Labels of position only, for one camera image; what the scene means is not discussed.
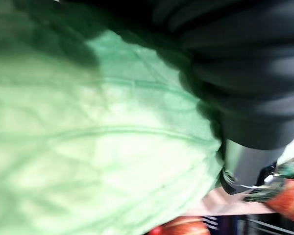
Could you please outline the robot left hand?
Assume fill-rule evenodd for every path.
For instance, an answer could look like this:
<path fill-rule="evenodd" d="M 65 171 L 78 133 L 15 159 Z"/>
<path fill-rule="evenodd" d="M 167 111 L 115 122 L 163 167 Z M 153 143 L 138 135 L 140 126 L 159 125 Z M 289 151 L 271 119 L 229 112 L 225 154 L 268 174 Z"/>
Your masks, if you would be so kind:
<path fill-rule="evenodd" d="M 189 54 L 219 114 L 229 194 L 257 185 L 294 140 L 294 0 L 88 0 Z"/>

